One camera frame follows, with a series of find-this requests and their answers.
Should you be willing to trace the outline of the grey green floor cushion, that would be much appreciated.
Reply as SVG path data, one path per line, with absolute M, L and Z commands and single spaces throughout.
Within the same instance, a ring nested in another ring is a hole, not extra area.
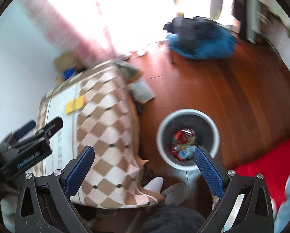
M 155 98 L 153 90 L 144 79 L 139 79 L 130 84 L 129 90 L 131 91 L 134 99 L 142 104 L 145 104 Z

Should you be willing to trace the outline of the white sock foot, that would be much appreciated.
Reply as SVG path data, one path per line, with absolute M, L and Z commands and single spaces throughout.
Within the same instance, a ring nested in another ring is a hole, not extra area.
M 155 177 L 143 187 L 143 191 L 146 194 L 159 194 L 162 190 L 163 182 L 164 179 L 162 177 Z

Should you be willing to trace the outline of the pink floral curtain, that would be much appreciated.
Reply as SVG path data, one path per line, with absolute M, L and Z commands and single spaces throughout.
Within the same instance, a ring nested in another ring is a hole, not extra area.
M 28 17 L 36 24 L 45 39 L 64 53 L 71 52 L 86 67 L 118 57 L 118 52 L 103 26 L 92 26 L 98 38 L 86 39 L 55 9 L 49 0 L 20 0 Z

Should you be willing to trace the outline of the brown paper bag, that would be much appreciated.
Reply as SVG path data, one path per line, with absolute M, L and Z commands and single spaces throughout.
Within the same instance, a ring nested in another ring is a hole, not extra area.
M 75 68 L 78 64 L 78 60 L 75 58 L 72 52 L 66 52 L 54 59 L 55 69 L 61 73 L 67 71 L 70 68 Z

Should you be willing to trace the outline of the red blanket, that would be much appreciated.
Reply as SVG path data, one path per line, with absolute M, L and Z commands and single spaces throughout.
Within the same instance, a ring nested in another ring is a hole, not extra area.
M 249 177 L 261 173 L 271 198 L 279 208 L 287 200 L 285 185 L 290 175 L 290 139 L 282 142 L 264 156 L 237 167 L 235 172 Z

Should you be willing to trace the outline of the checkered brown bed blanket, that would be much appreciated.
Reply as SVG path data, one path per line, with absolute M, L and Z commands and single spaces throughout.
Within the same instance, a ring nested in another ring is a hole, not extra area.
M 85 105 L 69 115 L 65 105 L 81 96 Z M 72 202 L 102 209 L 128 209 L 164 202 L 141 186 L 145 161 L 139 157 L 140 125 L 119 61 L 97 65 L 44 95 L 36 120 L 41 128 L 55 117 L 64 125 L 50 139 L 52 154 L 36 164 L 37 177 L 63 169 L 85 146 L 95 160 Z

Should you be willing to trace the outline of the dark trouser leg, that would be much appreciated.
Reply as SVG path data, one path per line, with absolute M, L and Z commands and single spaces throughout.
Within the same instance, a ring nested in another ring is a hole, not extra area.
M 140 232 L 198 232 L 205 218 L 197 211 L 175 205 L 158 205 L 151 209 Z

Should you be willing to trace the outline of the white round trash bin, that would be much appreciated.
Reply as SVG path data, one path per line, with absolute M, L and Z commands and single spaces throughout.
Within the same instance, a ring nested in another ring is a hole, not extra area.
M 193 160 L 197 147 L 203 147 L 215 158 L 220 145 L 219 130 L 205 113 L 182 109 L 169 114 L 157 131 L 157 149 L 171 167 L 191 171 L 198 167 Z

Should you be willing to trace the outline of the grey slipper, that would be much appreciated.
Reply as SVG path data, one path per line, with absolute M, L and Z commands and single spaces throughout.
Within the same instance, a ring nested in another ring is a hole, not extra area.
M 177 206 L 188 198 L 189 188 L 185 183 L 178 182 L 163 190 L 161 195 L 164 197 L 166 205 Z

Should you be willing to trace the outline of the red snack wrapper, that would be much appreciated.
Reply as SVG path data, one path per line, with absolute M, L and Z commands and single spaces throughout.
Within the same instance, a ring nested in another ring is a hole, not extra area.
M 195 132 L 191 128 L 184 128 L 175 132 L 169 147 L 169 153 L 181 162 L 192 159 L 194 151 L 197 148 L 195 139 Z

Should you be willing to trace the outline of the yellow snack box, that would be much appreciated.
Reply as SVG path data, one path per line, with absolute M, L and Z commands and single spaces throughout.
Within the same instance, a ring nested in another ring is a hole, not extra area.
M 80 110 L 84 107 L 84 105 L 85 105 L 85 96 L 81 95 L 81 96 L 69 101 L 65 105 L 65 114 L 69 115 L 77 110 Z

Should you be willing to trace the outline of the blue and black clothes pile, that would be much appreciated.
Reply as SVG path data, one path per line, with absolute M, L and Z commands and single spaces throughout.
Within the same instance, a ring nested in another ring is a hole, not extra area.
M 209 18 L 178 16 L 163 29 L 168 33 L 169 49 L 188 59 L 226 59 L 235 49 L 231 30 Z

